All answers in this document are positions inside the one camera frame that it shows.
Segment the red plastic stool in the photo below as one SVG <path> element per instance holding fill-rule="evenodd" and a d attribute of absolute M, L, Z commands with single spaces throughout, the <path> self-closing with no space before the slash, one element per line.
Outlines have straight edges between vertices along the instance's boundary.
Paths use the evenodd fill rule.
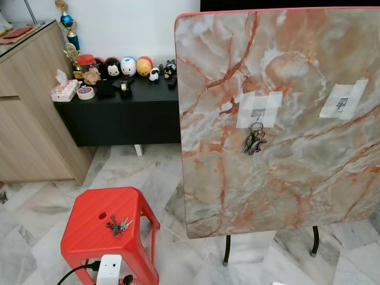
<path fill-rule="evenodd" d="M 133 220 L 120 237 L 106 223 L 116 215 Z M 122 256 L 141 285 L 159 285 L 156 235 L 161 225 L 143 193 L 134 187 L 93 188 L 75 201 L 61 239 L 61 255 L 84 285 L 96 285 L 85 264 L 106 254 Z"/>

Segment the black low console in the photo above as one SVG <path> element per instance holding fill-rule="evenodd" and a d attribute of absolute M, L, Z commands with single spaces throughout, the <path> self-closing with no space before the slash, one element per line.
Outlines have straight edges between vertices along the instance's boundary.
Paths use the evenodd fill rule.
<path fill-rule="evenodd" d="M 55 102 L 62 121 L 79 147 L 170 144 L 181 141 L 178 90 L 160 78 L 135 77 L 132 98 Z"/>

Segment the white tape roll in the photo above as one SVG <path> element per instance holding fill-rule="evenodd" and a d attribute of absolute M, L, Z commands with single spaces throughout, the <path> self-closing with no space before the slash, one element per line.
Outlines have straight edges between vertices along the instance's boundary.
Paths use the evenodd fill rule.
<path fill-rule="evenodd" d="M 80 100 L 89 100 L 95 97 L 96 92 L 93 87 L 82 86 L 78 88 L 76 95 Z"/>

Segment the black tape dispenser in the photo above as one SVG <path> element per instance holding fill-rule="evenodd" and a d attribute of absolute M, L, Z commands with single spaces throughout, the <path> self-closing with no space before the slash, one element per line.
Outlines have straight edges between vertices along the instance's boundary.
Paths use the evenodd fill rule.
<path fill-rule="evenodd" d="M 115 87 L 119 90 L 119 95 L 122 99 L 132 98 L 131 84 L 133 82 L 133 78 L 123 78 L 116 82 Z"/>

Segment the light wooden cabinet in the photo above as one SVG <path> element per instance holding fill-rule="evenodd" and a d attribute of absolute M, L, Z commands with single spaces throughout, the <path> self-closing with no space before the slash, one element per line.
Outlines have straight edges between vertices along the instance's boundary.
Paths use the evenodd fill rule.
<path fill-rule="evenodd" d="M 72 76 L 64 46 L 57 21 L 0 45 L 0 182 L 86 179 L 95 149 L 74 142 L 50 97 L 58 71 Z"/>

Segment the pink tissue pack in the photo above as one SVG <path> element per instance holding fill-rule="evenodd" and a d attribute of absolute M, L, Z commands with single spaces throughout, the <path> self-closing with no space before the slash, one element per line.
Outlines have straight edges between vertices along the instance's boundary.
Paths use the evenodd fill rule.
<path fill-rule="evenodd" d="M 67 74 L 58 69 L 55 79 L 59 84 L 52 90 L 51 99 L 54 102 L 71 102 L 80 87 L 79 80 L 70 80 Z"/>

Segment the brown plush toy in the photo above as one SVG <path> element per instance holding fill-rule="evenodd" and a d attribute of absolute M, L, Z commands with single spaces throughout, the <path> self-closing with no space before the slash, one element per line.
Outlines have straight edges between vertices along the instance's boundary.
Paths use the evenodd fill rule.
<path fill-rule="evenodd" d="M 86 72 L 82 74 L 83 82 L 87 86 L 96 86 L 97 83 L 102 79 L 100 71 L 97 67 L 91 67 Z"/>

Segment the white tape patch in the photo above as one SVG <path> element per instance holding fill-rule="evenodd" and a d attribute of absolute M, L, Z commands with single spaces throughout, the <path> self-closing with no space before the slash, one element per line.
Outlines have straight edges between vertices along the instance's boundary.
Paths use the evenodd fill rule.
<path fill-rule="evenodd" d="M 249 128 L 254 122 L 251 119 L 253 109 L 266 109 L 266 113 L 261 117 L 264 128 L 273 128 L 278 110 L 281 106 L 283 93 L 281 91 L 271 91 L 268 95 L 262 92 L 252 91 L 242 95 L 242 102 L 239 104 L 237 113 L 236 128 Z"/>
<path fill-rule="evenodd" d="M 355 84 L 335 84 L 327 101 L 321 108 L 320 118 L 334 118 L 341 120 L 353 119 L 354 111 L 359 105 L 359 101 L 362 98 L 363 92 L 368 84 L 368 79 L 361 79 L 356 81 Z M 347 105 L 344 107 L 344 111 L 335 112 L 335 106 L 338 103 L 339 98 L 348 97 Z"/>

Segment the black mouse plush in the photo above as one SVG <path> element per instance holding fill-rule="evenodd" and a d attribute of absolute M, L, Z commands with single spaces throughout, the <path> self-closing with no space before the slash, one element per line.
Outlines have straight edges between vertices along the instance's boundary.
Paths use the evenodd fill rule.
<path fill-rule="evenodd" d="M 122 70 L 120 60 L 114 57 L 110 57 L 105 60 L 104 66 L 106 68 L 104 73 L 106 74 L 108 79 L 121 78 Z"/>

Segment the black dog plush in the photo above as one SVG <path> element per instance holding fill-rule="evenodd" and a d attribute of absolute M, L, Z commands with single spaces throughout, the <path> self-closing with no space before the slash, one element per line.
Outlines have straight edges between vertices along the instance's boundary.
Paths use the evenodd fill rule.
<path fill-rule="evenodd" d="M 169 86 L 175 86 L 177 82 L 176 60 L 168 59 L 166 64 L 160 65 L 160 68 L 166 83 Z"/>

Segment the white round plush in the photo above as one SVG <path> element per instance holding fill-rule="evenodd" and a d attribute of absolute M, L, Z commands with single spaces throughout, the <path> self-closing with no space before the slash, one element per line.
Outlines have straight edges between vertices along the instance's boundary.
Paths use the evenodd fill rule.
<path fill-rule="evenodd" d="M 137 61 L 133 57 L 124 57 L 121 60 L 121 71 L 124 76 L 135 76 L 137 73 Z"/>

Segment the orange round plush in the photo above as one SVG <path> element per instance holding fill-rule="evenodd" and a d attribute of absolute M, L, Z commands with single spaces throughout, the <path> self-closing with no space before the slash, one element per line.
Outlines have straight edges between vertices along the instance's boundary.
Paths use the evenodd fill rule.
<path fill-rule="evenodd" d="M 148 77 L 150 71 L 154 68 L 153 61 L 147 55 L 143 55 L 138 58 L 136 63 L 137 73 L 140 76 Z"/>

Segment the blue and gold trophy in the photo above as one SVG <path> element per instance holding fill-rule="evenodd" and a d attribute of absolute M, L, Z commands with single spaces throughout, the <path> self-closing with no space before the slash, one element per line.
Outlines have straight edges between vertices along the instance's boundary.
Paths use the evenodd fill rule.
<path fill-rule="evenodd" d="M 73 17 L 68 14 L 68 4 L 65 2 L 65 0 L 55 0 L 54 3 L 57 9 L 59 9 L 61 12 L 59 24 L 60 27 L 65 30 L 68 43 L 72 44 L 76 50 L 79 50 L 80 43 L 78 35 L 76 35 L 78 24 L 76 21 L 74 21 Z"/>

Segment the flat red item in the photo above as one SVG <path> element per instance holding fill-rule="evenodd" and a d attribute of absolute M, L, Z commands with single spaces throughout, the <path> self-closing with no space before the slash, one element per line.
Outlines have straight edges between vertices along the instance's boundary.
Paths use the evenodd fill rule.
<path fill-rule="evenodd" d="M 0 45 L 8 45 L 11 43 L 15 43 L 16 41 L 21 40 L 22 38 L 24 38 L 24 36 L 26 36 L 28 33 L 35 29 L 36 25 L 31 25 L 8 31 L 3 35 L 0 35 Z"/>

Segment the key bunch with dark keychain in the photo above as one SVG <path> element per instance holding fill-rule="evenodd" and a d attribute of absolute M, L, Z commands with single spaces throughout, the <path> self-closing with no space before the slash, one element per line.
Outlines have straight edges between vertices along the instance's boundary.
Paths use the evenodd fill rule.
<path fill-rule="evenodd" d="M 264 124 L 261 122 L 255 122 L 249 127 L 249 136 L 245 139 L 242 153 L 247 155 L 253 155 L 262 150 L 262 145 L 268 141 L 264 138 Z"/>

